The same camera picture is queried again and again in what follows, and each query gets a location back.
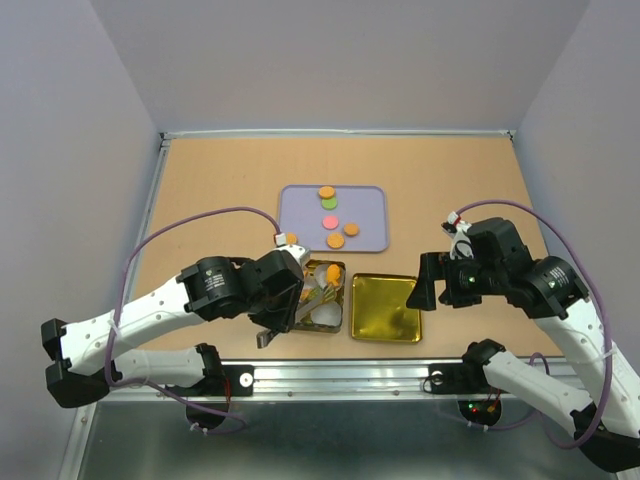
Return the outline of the orange fish cookie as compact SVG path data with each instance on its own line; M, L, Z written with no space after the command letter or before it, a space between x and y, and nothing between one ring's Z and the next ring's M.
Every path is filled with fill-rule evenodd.
M336 289L342 285L342 269L337 264L330 264L326 270L326 283Z

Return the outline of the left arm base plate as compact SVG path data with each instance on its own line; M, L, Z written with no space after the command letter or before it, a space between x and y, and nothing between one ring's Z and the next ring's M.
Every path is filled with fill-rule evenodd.
M254 372L251 364L223 365L192 386L167 385L166 388L182 397L250 397L253 395Z

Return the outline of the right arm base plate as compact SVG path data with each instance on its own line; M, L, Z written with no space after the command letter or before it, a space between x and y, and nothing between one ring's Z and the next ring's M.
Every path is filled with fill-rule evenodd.
M488 394L490 385L479 366L466 363L436 363L429 367L422 389L434 395Z

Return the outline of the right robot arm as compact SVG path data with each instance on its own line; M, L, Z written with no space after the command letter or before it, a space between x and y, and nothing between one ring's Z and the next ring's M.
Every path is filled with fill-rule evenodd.
M639 376L612 341L585 276L556 256L535 259L515 225L500 217L470 224L452 213L442 225L447 252L420 257L406 305L466 308L500 296L522 310L561 350L582 386L573 388L524 363L502 344L471 343L460 361L436 365L423 382L435 395L512 394L562 427L597 467L639 465Z

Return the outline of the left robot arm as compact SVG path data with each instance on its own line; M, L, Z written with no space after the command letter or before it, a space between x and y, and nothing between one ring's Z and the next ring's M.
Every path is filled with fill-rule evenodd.
M257 260L206 257L119 312L44 322L42 345L52 361L45 370L48 392L63 408L97 402L115 383L152 382L185 396L223 392L225 372L215 347L151 352L143 344L245 314L262 327L257 343L266 347L294 326L309 258L299 245L277 247Z

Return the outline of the metal tongs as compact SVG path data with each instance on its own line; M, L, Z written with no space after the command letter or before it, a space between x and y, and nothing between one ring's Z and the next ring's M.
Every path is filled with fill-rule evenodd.
M311 301L303 302L301 305L299 305L294 313L292 325L287 327L282 332L287 333L289 330L293 329L298 323L301 322L302 319L308 316L313 309L323 304L322 298L323 296L318 296ZM257 348L266 348L271 343L271 341L282 332L275 329L265 329L261 331L256 335Z

